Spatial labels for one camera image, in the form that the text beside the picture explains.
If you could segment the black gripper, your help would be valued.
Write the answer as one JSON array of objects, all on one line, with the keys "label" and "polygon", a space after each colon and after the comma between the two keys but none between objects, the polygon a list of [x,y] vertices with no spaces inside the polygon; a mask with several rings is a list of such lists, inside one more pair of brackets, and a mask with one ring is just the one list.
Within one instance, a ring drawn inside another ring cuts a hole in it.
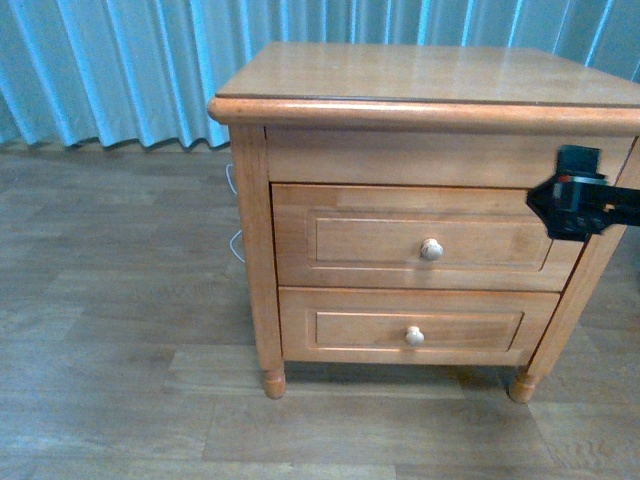
[{"label": "black gripper", "polygon": [[553,240],[588,240],[611,225],[639,224],[639,192],[611,186],[597,172],[600,151],[563,145],[554,175],[529,190],[526,204]]}]

